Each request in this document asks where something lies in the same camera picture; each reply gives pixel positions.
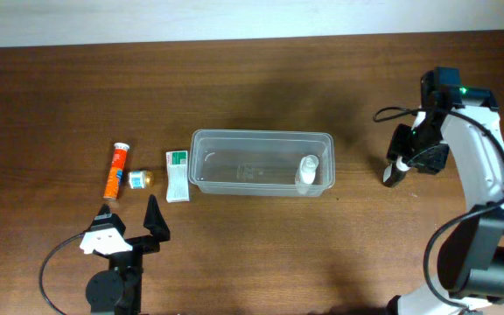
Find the white spray bottle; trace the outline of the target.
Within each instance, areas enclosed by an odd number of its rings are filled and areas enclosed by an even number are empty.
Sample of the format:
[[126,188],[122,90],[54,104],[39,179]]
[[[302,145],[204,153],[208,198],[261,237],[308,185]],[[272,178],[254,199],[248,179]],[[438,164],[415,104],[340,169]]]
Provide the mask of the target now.
[[306,195],[316,178],[319,158],[308,155],[301,159],[295,176],[295,187],[299,194]]

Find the clear plastic container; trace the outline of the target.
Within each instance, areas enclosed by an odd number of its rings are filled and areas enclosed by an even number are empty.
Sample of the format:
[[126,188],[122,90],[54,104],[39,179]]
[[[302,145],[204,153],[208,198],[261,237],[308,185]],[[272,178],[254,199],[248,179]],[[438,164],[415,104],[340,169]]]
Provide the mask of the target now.
[[[306,195],[295,176],[301,159],[318,157]],[[318,197],[335,183],[334,145],[323,132],[199,129],[192,135],[189,181],[203,193]]]

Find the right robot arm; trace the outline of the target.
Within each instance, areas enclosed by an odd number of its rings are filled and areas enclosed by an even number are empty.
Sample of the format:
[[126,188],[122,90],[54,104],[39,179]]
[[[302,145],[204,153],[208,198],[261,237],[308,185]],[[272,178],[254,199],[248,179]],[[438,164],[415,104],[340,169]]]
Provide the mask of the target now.
[[423,253],[427,266],[437,239],[451,234],[437,256],[437,274],[393,297],[389,314],[481,314],[504,304],[504,142],[499,106],[484,88],[462,84],[459,70],[437,67],[421,78],[419,108],[393,107],[394,118],[413,115],[397,126],[382,182],[399,184],[407,172],[437,174],[453,157],[465,195],[465,213],[440,227]]

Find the dark bottle white cap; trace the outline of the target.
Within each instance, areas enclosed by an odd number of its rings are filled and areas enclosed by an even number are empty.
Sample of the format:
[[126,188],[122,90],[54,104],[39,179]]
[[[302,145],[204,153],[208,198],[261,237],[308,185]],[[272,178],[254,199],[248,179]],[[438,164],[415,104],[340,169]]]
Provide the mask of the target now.
[[390,162],[385,168],[382,183],[389,188],[397,186],[406,176],[410,168],[399,157],[395,162]]

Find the orange tablet tube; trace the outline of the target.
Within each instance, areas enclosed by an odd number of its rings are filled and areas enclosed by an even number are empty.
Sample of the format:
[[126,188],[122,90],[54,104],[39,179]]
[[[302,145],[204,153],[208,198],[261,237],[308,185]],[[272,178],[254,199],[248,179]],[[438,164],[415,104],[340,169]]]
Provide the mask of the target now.
[[114,143],[111,166],[103,193],[103,198],[105,200],[117,199],[129,149],[130,146],[126,143]]

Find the small gold-capped jar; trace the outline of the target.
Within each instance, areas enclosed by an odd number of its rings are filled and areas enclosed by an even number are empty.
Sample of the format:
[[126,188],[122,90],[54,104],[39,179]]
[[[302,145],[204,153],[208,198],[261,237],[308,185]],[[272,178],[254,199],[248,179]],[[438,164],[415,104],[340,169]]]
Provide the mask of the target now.
[[154,177],[151,171],[131,171],[128,174],[128,184],[131,189],[146,189],[152,187]]

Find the white green medicine box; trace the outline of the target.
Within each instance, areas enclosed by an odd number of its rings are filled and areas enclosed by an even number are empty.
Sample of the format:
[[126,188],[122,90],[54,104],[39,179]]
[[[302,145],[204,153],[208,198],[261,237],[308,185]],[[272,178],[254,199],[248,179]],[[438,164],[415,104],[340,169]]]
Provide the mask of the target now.
[[188,151],[168,151],[165,155],[168,178],[166,201],[169,203],[189,201]]

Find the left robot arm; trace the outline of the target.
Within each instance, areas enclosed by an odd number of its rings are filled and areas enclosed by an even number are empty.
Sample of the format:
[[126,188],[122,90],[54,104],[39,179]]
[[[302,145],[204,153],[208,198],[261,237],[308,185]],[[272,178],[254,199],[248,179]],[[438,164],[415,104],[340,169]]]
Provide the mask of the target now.
[[108,260],[108,268],[96,273],[86,286],[92,314],[138,314],[141,312],[144,256],[160,251],[171,232],[154,195],[148,199],[143,227],[146,235],[126,239],[120,217],[103,205],[82,236],[80,249],[86,255]]

